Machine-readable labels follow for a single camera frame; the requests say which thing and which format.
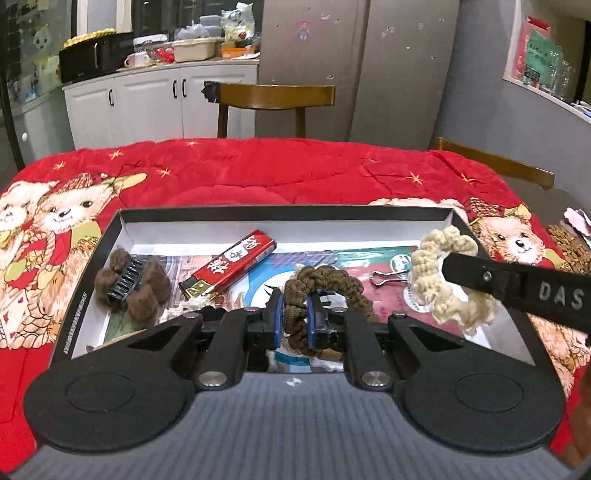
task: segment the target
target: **white mug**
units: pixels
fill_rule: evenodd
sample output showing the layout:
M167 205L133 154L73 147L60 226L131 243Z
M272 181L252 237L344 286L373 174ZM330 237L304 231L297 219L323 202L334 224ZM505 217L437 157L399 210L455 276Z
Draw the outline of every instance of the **white mug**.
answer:
M123 65L126 67L141 67L142 65L146 65L150 63L149 55L144 51L139 51L137 53L132 53L129 55Z

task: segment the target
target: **chair leg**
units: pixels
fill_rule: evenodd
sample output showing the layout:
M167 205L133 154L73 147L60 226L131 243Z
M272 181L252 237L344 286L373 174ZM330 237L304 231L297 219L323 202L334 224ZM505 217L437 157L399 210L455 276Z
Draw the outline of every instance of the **chair leg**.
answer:
M305 107L298 107L295 112L295 136L297 138L306 138L306 109Z
M220 109L217 114L217 137L228 137L228 105L220 103Z

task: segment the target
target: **cabinet door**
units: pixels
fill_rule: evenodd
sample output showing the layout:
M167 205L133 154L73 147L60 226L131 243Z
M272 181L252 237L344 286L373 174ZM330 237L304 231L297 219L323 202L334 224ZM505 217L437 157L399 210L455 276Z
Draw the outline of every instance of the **cabinet door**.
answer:
M65 90L70 129L76 148L119 146L118 113L113 80L101 80Z
M203 82L256 83L257 65L194 66L180 70L184 80L183 128L185 138L215 138L219 105L209 103L201 90ZM228 138L255 136L255 112L230 107Z
M122 75L115 84L124 145L183 137L177 69Z

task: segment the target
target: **red lighter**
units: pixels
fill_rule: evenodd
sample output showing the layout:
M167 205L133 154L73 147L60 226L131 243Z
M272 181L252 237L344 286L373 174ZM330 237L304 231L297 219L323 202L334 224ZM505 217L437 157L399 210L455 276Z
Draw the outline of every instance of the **red lighter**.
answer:
M178 286L187 298L200 295L214 298L268 257L276 247L277 242L270 236L255 230Z

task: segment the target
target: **brown pom-pom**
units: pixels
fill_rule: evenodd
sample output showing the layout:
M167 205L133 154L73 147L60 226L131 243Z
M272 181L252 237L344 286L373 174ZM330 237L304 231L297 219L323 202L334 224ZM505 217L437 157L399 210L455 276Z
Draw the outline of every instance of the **brown pom-pom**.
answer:
M109 259L109 268L115 273L121 274L129 260L131 260L131 255L123 248L118 248L113 253L111 253L111 258Z
M152 287L143 284L139 290L127 297L127 311L134 321L135 328L146 328L154 325L158 313L158 300Z
M148 284L156 296L158 303L162 305L170 298L173 287L166 276L166 270L157 258L151 258L144 268L141 278L142 285Z
M95 276L95 293L96 299L99 303L113 308L116 301L110 299L107 292L111 289L115 282L119 280L119 275L108 268L101 268Z

